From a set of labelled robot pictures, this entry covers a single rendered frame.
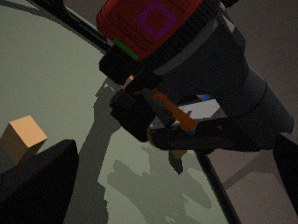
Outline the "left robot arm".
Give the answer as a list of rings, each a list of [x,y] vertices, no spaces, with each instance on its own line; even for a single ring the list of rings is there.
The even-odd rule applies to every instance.
[[[231,7],[239,0],[220,0],[225,8]],[[235,2],[235,3],[233,3]],[[109,103],[113,111],[110,113],[120,125],[140,142],[149,141],[147,128],[156,114],[150,105],[142,106],[125,89],[119,90]]]

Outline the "tan wooden cube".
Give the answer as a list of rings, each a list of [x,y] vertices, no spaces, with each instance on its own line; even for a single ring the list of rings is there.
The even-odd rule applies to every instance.
[[[31,116],[9,122],[0,138],[0,144],[15,163],[34,156],[48,137]]]
[[[172,150],[170,151],[176,159],[179,159],[182,157],[185,153],[187,153],[189,150]]]
[[[127,79],[127,81],[126,81],[126,83],[123,85],[123,86],[121,86],[121,85],[119,85],[122,89],[125,89],[125,87],[126,87],[126,85],[133,79],[134,77],[132,76],[132,75],[130,75],[130,77]]]

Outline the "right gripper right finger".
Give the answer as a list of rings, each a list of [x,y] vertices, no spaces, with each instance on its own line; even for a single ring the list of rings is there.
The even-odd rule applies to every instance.
[[[298,137],[287,132],[278,133],[273,157],[298,217]]]

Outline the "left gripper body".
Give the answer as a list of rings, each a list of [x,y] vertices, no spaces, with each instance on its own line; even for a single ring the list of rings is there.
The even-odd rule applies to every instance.
[[[116,84],[121,86],[126,83],[127,79],[135,70],[134,74],[137,75],[142,69],[142,66],[115,44],[112,45],[99,62],[99,70]],[[179,105],[200,99],[197,95],[182,97],[179,101]],[[200,152],[205,155],[212,153],[214,150],[216,149],[200,150]]]

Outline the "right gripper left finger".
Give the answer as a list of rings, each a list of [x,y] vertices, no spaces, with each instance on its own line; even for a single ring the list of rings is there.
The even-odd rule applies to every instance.
[[[65,139],[0,174],[0,224],[63,224],[78,164]]]

